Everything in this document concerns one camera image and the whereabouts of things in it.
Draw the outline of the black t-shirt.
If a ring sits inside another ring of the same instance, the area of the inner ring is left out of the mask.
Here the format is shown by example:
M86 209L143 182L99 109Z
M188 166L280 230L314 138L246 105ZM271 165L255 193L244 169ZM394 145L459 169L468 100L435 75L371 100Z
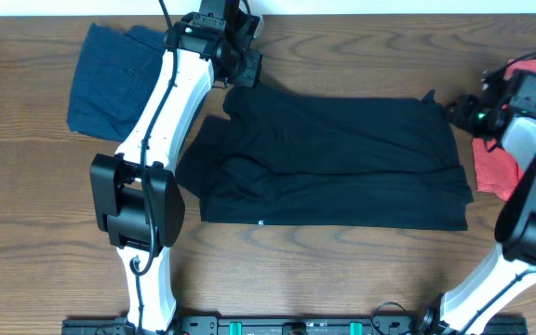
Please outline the black t-shirt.
M463 231L473 196L443 107L230 90L176 169L203 221Z

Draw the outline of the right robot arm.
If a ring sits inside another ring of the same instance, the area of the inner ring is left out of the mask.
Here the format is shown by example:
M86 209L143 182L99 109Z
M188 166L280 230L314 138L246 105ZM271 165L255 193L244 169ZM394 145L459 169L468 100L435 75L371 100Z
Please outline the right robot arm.
M481 334L517 295L536 285L536 73L500 68L480 96L448 106L449 120L476 138L492 138L524 174L497 219L495 246L456 288L427 308L418 334Z

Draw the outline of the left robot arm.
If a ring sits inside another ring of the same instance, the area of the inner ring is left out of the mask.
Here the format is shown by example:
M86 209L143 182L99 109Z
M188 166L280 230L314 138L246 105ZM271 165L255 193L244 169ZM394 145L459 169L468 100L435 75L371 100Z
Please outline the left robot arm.
M261 16L237 12L186 15L166 32L154 89L127 138L112 155L97 154L89 175L98 227L124 266L127 315L97 334L165 334L176 312L170 251L185 205L175 169L185 138L215 82L254 86L261 53L251 48Z

